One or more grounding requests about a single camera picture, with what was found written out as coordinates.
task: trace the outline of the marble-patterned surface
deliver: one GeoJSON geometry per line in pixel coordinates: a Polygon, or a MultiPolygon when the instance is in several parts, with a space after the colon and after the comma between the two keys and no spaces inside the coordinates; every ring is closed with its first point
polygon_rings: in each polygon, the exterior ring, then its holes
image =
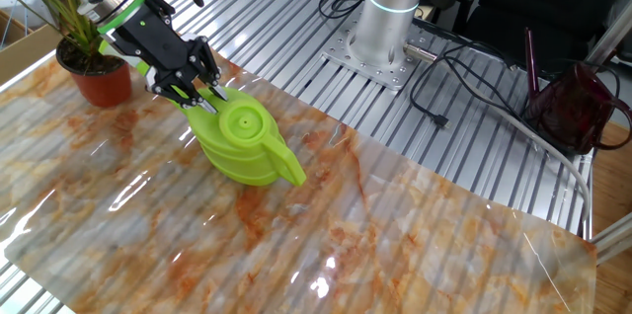
{"type": "Polygon", "coordinates": [[[100,110],[50,61],[0,95],[5,256],[78,313],[593,312],[592,245],[220,65],[302,187],[236,184],[140,78],[100,110]]]}

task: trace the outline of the potted plant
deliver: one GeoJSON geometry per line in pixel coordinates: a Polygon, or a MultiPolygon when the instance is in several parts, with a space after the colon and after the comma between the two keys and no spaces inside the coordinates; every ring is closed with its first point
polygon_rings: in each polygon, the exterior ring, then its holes
{"type": "MultiPolygon", "coordinates": [[[[38,15],[25,2],[17,1],[38,15]]],[[[41,1],[50,10],[59,28],[48,23],[63,36],[57,45],[57,61],[70,72],[86,100],[102,108],[126,101],[131,96],[129,68],[123,60],[99,53],[102,39],[95,24],[77,13],[80,0],[41,1]]]]}

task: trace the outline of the metal rail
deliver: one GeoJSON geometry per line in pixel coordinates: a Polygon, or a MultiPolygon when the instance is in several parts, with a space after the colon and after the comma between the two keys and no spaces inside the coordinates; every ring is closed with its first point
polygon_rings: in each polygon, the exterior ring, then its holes
{"type": "MultiPolygon", "coordinates": [[[[534,147],[516,129],[472,98],[447,71],[422,82],[416,100],[448,117],[451,129],[437,128],[412,107],[409,93],[426,63],[400,91],[391,91],[323,57],[327,41],[343,20],[318,14],[319,0],[167,0],[181,33],[209,37],[213,48],[285,92],[371,135],[473,193],[520,209],[577,233],[582,199],[567,169],[534,147]]],[[[420,34],[416,44],[442,53],[453,43],[420,34]]],[[[464,49],[459,58],[485,76],[518,110],[526,98],[523,71],[464,49]]],[[[486,93],[484,86],[469,80],[486,93]]],[[[592,157],[574,160],[590,179],[592,157]]],[[[18,268],[0,259],[0,311],[72,313],[18,268]]]]}

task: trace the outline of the black chair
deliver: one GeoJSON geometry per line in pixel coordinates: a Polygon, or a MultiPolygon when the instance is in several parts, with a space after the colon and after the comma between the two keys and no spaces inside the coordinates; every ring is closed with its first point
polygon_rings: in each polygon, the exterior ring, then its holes
{"type": "Polygon", "coordinates": [[[584,59],[589,42],[605,31],[603,21],[615,0],[458,0],[453,30],[486,42],[518,63],[524,62],[524,27],[533,30],[540,61],[584,59]]]}

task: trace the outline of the watering can handle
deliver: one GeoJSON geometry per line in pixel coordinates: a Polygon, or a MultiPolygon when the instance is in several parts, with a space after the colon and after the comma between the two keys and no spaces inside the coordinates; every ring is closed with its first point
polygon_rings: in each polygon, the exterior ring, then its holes
{"type": "Polygon", "coordinates": [[[283,145],[280,141],[269,134],[264,136],[263,145],[266,149],[283,161],[283,164],[293,179],[288,181],[295,186],[300,186],[303,182],[305,182],[307,176],[305,176],[305,172],[300,166],[300,163],[298,163],[296,156],[289,148],[287,148],[287,146],[283,145]]]}
{"type": "Polygon", "coordinates": [[[625,117],[628,119],[628,124],[630,125],[630,131],[628,132],[628,137],[625,139],[625,141],[619,143],[618,145],[604,145],[600,141],[598,141],[594,145],[594,147],[601,150],[615,150],[615,149],[623,147],[625,144],[630,142],[630,140],[632,140],[632,110],[630,110],[630,107],[628,107],[628,105],[626,105],[625,103],[623,103],[621,100],[618,100],[618,99],[611,101],[610,103],[615,108],[623,112],[625,117]]]}

